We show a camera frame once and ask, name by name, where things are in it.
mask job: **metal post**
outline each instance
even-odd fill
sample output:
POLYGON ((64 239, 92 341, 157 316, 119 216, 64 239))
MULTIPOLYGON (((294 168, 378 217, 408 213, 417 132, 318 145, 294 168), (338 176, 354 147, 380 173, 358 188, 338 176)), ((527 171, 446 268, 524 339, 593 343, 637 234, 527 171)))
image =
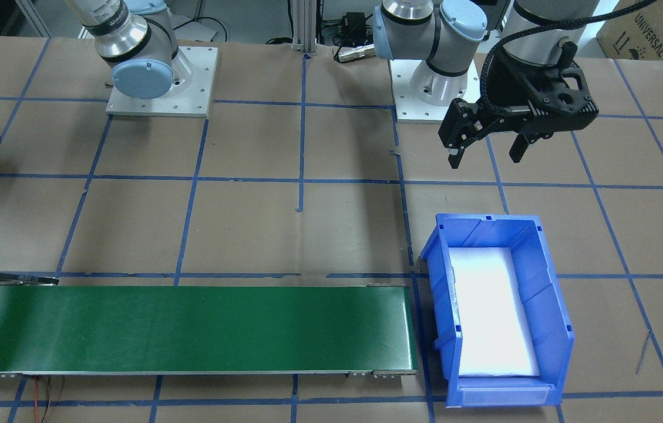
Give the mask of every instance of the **metal post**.
POLYGON ((31 0, 15 0, 15 3, 23 12, 23 16, 26 17, 28 24, 31 25, 31 28, 33 28, 39 36, 44 38, 52 37, 52 35, 49 34, 49 29, 47 29, 46 24, 44 24, 44 20, 39 16, 39 12, 36 11, 31 0))
POLYGON ((316 0, 292 0, 292 48, 315 54, 316 0))

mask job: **floor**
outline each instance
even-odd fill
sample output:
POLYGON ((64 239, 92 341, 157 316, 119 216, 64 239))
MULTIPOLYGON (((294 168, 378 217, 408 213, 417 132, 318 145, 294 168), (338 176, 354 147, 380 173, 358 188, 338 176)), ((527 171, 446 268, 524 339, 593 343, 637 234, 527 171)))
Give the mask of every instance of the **floor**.
MULTIPOLYGON (((663 422, 663 62, 580 59, 602 113, 589 128, 519 165, 495 135, 452 171, 436 126, 393 119, 386 62, 216 45, 208 120, 111 118, 92 41, 0 38, 0 271, 406 284, 422 371, 52 378, 48 421, 663 422), (438 212, 540 215, 576 331, 561 406, 444 407, 418 258, 438 212)), ((0 378, 0 421, 32 421, 46 391, 0 378)))

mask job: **red wire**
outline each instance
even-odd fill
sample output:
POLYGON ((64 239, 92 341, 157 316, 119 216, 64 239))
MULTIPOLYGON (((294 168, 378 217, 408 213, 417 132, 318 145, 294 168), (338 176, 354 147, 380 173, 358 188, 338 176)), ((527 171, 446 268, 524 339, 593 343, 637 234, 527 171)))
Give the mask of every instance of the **red wire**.
POLYGON ((33 421, 39 423, 39 378, 33 377, 33 421))

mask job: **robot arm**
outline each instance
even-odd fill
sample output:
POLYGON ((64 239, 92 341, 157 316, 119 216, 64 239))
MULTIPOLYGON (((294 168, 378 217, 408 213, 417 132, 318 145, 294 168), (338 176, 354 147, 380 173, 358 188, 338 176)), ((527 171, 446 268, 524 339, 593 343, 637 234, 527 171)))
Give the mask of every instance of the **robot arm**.
POLYGON ((467 70, 485 35, 487 17, 469 0, 384 0, 373 12, 376 55, 422 60, 410 85, 418 98, 447 106, 467 88, 467 70))
POLYGON ((474 3, 444 0, 434 7, 431 0, 383 0, 374 12, 376 54, 423 59, 411 84, 423 101, 449 105, 439 137, 453 169, 467 147, 492 132, 517 133, 509 155, 519 163, 529 145, 554 132, 583 129, 598 115, 574 62, 586 24, 654 2, 590 17, 599 0, 514 0, 502 39, 487 54, 474 104, 461 99, 466 81, 459 79, 487 22, 474 3))
POLYGON ((112 68, 115 88, 154 99, 186 78, 187 62, 164 0, 65 0, 94 35, 99 56, 112 68))

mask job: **cardboard box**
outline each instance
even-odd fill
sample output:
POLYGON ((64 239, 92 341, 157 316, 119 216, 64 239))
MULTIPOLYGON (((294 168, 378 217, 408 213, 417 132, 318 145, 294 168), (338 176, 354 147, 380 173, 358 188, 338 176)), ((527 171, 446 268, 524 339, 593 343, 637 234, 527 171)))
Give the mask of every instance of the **cardboard box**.
MULTIPOLYGON (((616 10, 634 2, 620 0, 616 10)), ((597 40, 611 59, 663 60, 663 0, 606 22, 597 40)))

